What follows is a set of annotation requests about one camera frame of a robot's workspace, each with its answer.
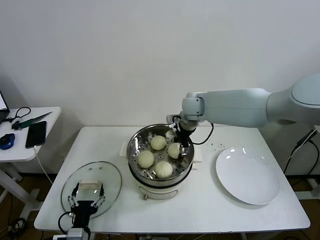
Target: white robotic arm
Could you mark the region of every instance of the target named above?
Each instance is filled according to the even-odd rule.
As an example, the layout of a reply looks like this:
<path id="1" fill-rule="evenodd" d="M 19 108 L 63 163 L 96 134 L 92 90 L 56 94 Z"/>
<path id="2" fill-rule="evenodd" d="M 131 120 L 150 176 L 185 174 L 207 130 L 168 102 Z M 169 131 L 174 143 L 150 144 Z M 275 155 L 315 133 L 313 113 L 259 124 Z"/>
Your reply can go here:
<path id="1" fill-rule="evenodd" d="M 320 125 L 320 74 L 305 77 L 275 93 L 261 88 L 189 92 L 182 101 L 180 138 L 189 137 L 198 124 L 259 128 L 267 122 Z M 171 123 L 172 115 L 167 116 Z"/>

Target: glass lid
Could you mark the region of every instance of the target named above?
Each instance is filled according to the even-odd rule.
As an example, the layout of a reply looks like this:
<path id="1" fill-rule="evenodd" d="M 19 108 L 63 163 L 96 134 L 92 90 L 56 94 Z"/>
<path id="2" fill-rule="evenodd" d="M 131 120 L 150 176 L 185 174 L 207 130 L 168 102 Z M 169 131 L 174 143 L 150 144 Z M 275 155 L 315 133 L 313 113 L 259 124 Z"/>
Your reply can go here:
<path id="1" fill-rule="evenodd" d="M 65 212 L 71 210 L 70 198 L 76 189 L 74 201 L 94 201 L 98 210 L 91 218 L 105 213 L 117 200 L 122 187 L 118 168 L 106 161 L 88 163 L 76 170 L 64 183 L 61 204 Z"/>

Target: blue mouse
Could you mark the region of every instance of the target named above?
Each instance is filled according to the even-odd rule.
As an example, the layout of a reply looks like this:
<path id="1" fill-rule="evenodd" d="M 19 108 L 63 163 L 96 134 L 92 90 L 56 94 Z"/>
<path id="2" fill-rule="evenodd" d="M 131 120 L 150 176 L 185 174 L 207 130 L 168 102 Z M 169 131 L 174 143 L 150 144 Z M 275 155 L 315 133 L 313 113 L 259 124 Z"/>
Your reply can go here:
<path id="1" fill-rule="evenodd" d="M 0 137 L 0 149 L 7 150 L 11 148 L 15 143 L 15 134 L 9 133 Z"/>

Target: steamed bun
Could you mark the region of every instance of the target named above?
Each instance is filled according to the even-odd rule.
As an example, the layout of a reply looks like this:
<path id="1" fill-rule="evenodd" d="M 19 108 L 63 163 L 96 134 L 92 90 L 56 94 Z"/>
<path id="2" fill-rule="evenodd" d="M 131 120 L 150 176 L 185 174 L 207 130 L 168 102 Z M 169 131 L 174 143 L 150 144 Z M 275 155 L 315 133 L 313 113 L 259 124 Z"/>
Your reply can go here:
<path id="1" fill-rule="evenodd" d="M 168 154 L 173 159 L 178 159 L 180 154 L 180 143 L 175 142 L 168 147 Z"/>
<path id="2" fill-rule="evenodd" d="M 150 168 L 154 161 L 154 155 L 150 151 L 142 151 L 138 156 L 138 164 L 143 169 Z"/>
<path id="3" fill-rule="evenodd" d="M 160 179 L 170 177 L 173 170 L 172 165 L 167 161 L 160 161 L 154 167 L 155 175 Z"/>
<path id="4" fill-rule="evenodd" d="M 166 139 L 160 135 L 154 136 L 150 142 L 150 145 L 154 150 L 161 150 L 166 146 L 166 144 Z"/>

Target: smartphone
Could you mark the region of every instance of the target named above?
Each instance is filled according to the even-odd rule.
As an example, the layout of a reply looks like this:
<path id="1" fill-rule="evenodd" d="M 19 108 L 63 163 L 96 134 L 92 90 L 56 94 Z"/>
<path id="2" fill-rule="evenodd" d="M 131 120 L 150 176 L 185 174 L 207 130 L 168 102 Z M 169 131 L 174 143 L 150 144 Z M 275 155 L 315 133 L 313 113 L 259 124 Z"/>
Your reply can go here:
<path id="1" fill-rule="evenodd" d="M 27 149 L 39 146 L 46 141 L 47 122 L 41 121 L 29 126 L 28 135 L 26 137 L 25 147 Z"/>

